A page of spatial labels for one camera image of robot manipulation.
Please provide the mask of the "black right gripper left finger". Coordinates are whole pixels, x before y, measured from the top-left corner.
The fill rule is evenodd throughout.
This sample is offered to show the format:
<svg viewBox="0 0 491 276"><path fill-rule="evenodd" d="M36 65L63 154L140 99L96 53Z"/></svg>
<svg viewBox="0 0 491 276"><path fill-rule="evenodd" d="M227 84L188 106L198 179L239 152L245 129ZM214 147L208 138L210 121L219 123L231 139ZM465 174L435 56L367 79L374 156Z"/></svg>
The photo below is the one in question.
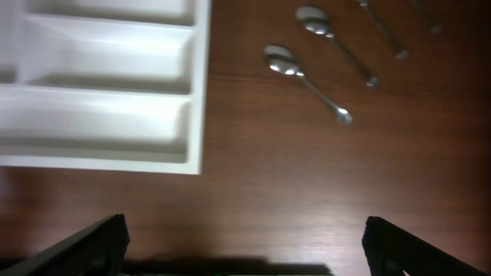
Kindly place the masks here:
<svg viewBox="0 0 491 276"><path fill-rule="evenodd" d="M123 214L110 215L1 271L1 276L115 276L130 243Z"/></svg>

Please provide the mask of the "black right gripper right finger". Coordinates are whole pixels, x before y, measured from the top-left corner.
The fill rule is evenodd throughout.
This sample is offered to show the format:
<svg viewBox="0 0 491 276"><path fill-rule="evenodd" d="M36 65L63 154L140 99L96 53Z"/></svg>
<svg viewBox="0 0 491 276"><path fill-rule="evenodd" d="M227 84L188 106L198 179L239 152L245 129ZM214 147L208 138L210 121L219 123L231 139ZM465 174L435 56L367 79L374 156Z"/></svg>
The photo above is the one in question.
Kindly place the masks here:
<svg viewBox="0 0 491 276"><path fill-rule="evenodd" d="M371 276L488 276L381 217L367 218L361 242Z"/></svg>

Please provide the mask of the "large metal spoon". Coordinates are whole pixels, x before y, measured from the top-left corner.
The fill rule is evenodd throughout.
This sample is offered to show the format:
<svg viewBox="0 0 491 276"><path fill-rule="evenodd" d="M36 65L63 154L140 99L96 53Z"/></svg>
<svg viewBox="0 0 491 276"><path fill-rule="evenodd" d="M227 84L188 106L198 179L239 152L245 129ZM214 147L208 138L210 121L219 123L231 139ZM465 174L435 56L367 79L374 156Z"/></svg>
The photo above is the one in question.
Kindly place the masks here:
<svg viewBox="0 0 491 276"><path fill-rule="evenodd" d="M303 5L297 8L295 17L308 31L326 37L361 75L366 86L376 87L380 84L379 77L367 68L338 40L338 37L334 33L330 17L326 11L315 6Z"/></svg>
<svg viewBox="0 0 491 276"><path fill-rule="evenodd" d="M338 123L352 123L352 115L326 94L323 94L308 79L296 56L289 49L276 44L270 44L264 47L263 53L271 70L280 74L297 77L333 113Z"/></svg>

